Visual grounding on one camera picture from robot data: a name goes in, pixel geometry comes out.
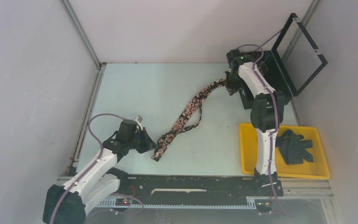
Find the floral rose pattern tie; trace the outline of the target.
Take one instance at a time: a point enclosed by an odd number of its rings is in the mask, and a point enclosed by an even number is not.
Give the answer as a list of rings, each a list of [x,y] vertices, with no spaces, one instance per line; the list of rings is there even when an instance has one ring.
[[[202,105],[208,96],[216,89],[220,87],[225,87],[227,84],[226,79],[219,79],[214,81],[204,87],[201,91],[199,91],[186,105],[183,112],[180,114],[178,119],[174,122],[170,131],[163,134],[157,141],[157,149],[154,150],[152,155],[152,159],[154,161],[159,161],[161,157],[165,154],[167,148],[174,141],[174,139],[182,133],[191,131],[195,129],[202,120]],[[190,118],[196,113],[199,112],[199,120],[193,125],[187,125]]]

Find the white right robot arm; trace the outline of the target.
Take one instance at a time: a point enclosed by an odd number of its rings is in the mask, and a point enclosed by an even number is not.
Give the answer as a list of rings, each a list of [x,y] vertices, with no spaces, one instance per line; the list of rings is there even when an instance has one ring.
[[[275,90],[259,70],[260,58],[232,49],[227,54],[227,91],[251,93],[250,120],[257,134],[257,160],[254,169],[253,191],[264,195],[278,186],[275,165],[275,143],[283,120],[284,93]]]

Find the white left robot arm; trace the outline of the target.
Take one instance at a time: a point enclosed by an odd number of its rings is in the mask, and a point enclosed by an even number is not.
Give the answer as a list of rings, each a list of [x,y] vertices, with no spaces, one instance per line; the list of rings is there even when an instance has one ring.
[[[46,195],[42,220],[46,224],[83,224],[87,215],[108,195],[124,194],[127,173],[115,168],[130,150],[142,154],[157,145],[141,124],[142,117],[123,119],[92,160],[62,185],[52,185]]]

